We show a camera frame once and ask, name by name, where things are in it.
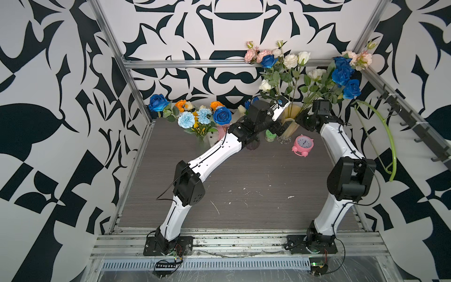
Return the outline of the small green cup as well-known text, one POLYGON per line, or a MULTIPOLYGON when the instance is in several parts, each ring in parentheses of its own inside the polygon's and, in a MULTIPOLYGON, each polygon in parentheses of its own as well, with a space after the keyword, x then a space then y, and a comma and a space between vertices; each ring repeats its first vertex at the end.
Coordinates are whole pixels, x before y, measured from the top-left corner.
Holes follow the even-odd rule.
POLYGON ((265 132, 265 140, 267 142, 274 142, 277 138, 277 135, 275 133, 272 133, 270 130, 266 130, 265 132))

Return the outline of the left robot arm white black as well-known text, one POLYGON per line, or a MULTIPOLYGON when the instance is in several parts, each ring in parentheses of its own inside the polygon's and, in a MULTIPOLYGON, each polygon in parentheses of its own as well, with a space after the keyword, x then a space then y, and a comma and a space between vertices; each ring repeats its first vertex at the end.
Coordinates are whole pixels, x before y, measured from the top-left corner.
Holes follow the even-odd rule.
POLYGON ((209 175, 229 157, 256 141, 261 132, 270 130, 282 135, 286 128, 280 116, 290 104, 283 96, 271 103, 255 101, 249 106, 248 114, 231 124, 214 146, 188 163, 177 164, 174 181, 169 186, 174 188, 171 207, 153 236, 161 253, 167 255, 176 249, 182 224, 192 206, 204 197, 203 183, 209 175))

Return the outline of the pink rose stem left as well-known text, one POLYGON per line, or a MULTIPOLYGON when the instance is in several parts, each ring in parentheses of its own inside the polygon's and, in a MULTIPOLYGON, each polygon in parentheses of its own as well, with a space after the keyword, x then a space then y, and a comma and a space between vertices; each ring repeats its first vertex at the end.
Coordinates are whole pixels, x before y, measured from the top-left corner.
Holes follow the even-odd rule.
POLYGON ((272 55, 271 50, 259 50, 259 47, 254 45, 253 41, 246 42, 247 52, 244 55, 246 63, 261 63, 264 57, 272 55))

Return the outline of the blue white tulip bunch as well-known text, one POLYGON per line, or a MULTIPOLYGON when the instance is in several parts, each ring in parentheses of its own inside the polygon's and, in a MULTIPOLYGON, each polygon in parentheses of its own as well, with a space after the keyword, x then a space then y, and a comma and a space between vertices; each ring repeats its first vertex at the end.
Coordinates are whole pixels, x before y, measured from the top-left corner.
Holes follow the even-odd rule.
POLYGON ((244 102, 244 105, 240 105, 240 106, 238 107, 238 109, 237 109, 237 110, 238 110, 238 113, 240 114, 240 116, 247 115, 250 106, 251 106, 253 103, 255 103, 256 101, 259 101, 259 100, 260 100, 259 97, 256 96, 256 97, 253 97, 253 98, 250 99, 250 100, 245 101, 245 102, 244 102))

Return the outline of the dark purple glass vase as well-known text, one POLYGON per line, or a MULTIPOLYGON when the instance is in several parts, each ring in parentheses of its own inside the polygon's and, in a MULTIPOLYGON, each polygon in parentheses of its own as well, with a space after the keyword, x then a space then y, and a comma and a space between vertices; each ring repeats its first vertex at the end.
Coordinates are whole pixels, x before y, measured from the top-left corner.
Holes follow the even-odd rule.
POLYGON ((259 146, 260 146, 260 139, 258 137, 256 137, 253 141, 251 141, 249 144, 247 144, 245 148, 247 150, 254 151, 254 150, 258 149, 259 146))

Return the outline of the clear glass vase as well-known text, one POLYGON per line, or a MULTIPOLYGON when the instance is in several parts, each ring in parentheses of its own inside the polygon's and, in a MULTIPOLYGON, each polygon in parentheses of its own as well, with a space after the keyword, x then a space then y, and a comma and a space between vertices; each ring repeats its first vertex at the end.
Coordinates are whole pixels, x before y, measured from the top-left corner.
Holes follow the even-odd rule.
POLYGON ((197 156, 203 155, 211 148, 210 139, 211 139, 210 135, 206 135, 202 138, 197 139, 197 144, 196 144, 197 156))

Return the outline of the white plush toy pink shirt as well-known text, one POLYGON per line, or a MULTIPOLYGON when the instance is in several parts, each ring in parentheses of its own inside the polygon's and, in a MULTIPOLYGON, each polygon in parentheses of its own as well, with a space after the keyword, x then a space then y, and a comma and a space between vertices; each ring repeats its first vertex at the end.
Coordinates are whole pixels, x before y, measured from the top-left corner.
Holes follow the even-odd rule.
POLYGON ((206 135, 206 141, 213 147, 218 141, 220 141, 226 134, 229 125, 217 125, 215 132, 209 132, 206 135))

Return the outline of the pink rose stem right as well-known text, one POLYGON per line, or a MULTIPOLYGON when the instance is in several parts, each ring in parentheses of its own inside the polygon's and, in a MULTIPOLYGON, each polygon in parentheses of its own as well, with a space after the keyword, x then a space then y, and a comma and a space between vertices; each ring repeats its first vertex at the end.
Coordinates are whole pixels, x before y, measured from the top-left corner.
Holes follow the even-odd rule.
POLYGON ((364 50, 357 54, 352 51, 342 52, 342 56, 346 59, 350 59, 351 67, 356 71, 362 71, 367 69, 372 64, 372 54, 370 51, 375 49, 378 44, 374 41, 369 41, 364 50))

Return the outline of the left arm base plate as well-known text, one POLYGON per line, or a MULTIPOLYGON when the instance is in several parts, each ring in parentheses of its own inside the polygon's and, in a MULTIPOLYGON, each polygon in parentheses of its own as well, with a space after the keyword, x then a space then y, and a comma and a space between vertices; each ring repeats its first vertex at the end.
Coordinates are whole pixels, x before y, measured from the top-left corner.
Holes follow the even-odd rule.
POLYGON ((149 236, 144 245, 144 256, 187 255, 193 250, 194 237, 179 236, 168 242, 164 238, 149 236))

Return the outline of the pink alarm clock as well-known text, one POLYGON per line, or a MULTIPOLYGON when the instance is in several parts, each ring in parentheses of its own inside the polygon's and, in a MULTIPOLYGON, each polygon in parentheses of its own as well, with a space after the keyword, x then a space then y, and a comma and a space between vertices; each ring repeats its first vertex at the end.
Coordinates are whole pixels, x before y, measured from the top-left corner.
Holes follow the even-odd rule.
POLYGON ((296 137, 291 149, 297 156, 307 157, 314 147, 314 140, 305 135, 296 137))

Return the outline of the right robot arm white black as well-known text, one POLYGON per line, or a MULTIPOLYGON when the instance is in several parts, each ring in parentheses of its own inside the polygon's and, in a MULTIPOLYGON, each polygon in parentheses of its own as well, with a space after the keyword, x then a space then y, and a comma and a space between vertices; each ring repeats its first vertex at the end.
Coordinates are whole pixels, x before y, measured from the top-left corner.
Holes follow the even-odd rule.
POLYGON ((320 134, 334 167, 327 177, 327 200, 301 245, 312 254, 334 253, 338 226, 347 211, 369 193, 377 165, 351 143, 345 123, 333 115, 330 101, 316 100, 311 111, 300 113, 296 122, 320 134))

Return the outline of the blue rose spray stem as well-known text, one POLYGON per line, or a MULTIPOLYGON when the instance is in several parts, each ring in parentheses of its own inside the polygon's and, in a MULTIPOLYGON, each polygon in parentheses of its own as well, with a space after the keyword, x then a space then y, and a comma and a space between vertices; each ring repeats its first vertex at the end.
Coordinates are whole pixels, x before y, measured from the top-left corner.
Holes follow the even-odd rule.
POLYGON ((310 110, 315 101, 325 100, 338 104, 360 96, 360 80, 355 78, 356 70, 351 59, 342 56, 334 58, 327 69, 315 69, 304 76, 302 110, 310 110))

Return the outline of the blue orange mixed bouquet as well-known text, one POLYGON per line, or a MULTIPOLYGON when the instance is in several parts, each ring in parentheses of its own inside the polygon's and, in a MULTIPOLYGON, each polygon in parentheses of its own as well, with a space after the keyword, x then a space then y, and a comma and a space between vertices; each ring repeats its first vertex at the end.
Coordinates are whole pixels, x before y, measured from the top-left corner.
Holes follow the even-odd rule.
POLYGON ((231 110, 219 101, 196 108, 187 100, 169 102, 162 94, 150 97, 147 110, 151 118, 176 122, 186 133, 195 135, 199 140, 217 132, 218 127, 229 125, 233 116, 231 110))

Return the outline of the black hook rail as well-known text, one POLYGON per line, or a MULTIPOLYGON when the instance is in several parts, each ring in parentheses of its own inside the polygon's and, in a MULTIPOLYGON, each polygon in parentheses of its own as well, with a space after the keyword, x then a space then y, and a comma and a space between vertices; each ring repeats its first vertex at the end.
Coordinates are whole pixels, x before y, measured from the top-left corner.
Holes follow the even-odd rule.
POLYGON ((387 84, 383 84, 383 93, 379 100, 386 102, 391 109, 389 116, 399 116, 400 126, 405 130, 412 130, 416 143, 423 143, 433 153, 432 162, 440 162, 451 169, 451 146, 445 139, 418 114, 402 97, 387 84))

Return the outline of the white rose stems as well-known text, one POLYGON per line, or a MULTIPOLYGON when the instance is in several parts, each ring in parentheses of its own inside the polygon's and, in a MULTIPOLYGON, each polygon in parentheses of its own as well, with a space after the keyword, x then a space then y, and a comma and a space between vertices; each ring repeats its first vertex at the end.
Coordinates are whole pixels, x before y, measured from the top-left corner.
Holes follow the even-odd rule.
POLYGON ((306 64, 310 61, 311 54, 309 52, 300 52, 298 54, 283 53, 285 42, 278 41, 277 47, 272 51, 272 55, 278 58, 281 66, 281 94, 290 102, 295 101, 297 94, 305 94, 304 92, 304 76, 303 74, 306 64))

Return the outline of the pink rose stem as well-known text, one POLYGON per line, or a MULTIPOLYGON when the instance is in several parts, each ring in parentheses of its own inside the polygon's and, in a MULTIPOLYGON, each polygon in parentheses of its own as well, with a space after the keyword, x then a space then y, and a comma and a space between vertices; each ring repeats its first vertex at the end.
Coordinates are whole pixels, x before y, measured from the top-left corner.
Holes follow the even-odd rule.
POLYGON ((375 49, 378 44, 374 41, 369 41, 364 50, 357 54, 352 51, 342 52, 342 56, 346 59, 350 59, 351 67, 356 71, 362 71, 367 69, 372 64, 372 54, 370 51, 375 49))
POLYGON ((271 50, 259 50, 259 47, 254 45, 253 41, 246 42, 247 52, 244 55, 246 63, 261 63, 264 57, 272 55, 271 50))

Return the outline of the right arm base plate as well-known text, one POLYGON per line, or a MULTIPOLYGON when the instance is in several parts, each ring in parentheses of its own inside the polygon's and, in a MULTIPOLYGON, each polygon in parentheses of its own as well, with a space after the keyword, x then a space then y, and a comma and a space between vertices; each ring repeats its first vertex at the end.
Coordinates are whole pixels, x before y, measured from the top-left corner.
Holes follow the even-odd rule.
POLYGON ((338 252, 335 236, 288 235, 284 249, 294 254, 324 255, 338 252))

